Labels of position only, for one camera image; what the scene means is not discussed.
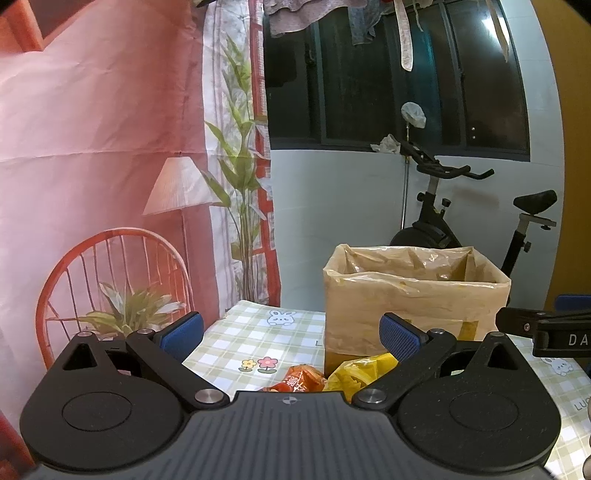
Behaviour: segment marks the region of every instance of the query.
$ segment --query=curtain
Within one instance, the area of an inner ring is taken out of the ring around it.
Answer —
[[[42,2],[26,28],[0,17],[0,411],[15,430],[80,330],[279,304],[259,1],[81,2],[47,34]]]

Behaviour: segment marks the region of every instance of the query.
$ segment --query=hanging towel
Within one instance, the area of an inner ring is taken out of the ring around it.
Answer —
[[[309,27],[338,7],[363,8],[368,0],[263,0],[269,16],[271,36],[297,32]]]
[[[349,25],[351,27],[351,39],[353,45],[371,43],[375,38],[375,26],[382,15],[394,12],[392,2],[382,0],[368,0],[364,8],[349,7]]]

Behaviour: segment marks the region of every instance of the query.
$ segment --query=tall plant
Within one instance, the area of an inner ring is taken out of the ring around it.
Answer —
[[[256,178],[255,160],[249,147],[255,129],[251,63],[229,35],[226,39],[226,46],[222,49],[227,67],[222,74],[228,90],[226,100],[232,123],[226,126],[225,133],[216,125],[205,123],[223,151],[217,160],[232,190],[227,192],[209,172],[202,173],[220,205],[228,210],[236,228],[238,240],[232,244],[232,257],[242,263],[241,275],[236,279],[240,298],[257,301],[258,285],[252,250],[264,215],[254,203],[255,192],[261,184]]]

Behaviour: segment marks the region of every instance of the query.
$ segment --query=flower print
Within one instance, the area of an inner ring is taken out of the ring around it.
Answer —
[[[256,362],[253,359],[243,360],[242,366],[238,368],[241,372],[252,372],[252,369],[256,367]]]
[[[277,366],[278,361],[279,360],[277,358],[271,358],[270,356],[261,358],[260,360],[257,360],[257,363],[260,367],[258,371],[262,374],[274,374],[277,372],[275,367]]]

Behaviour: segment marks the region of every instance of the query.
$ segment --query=white tissue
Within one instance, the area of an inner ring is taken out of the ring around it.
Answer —
[[[374,152],[378,153],[400,153],[400,143],[392,134],[384,137],[379,145],[370,145]]]

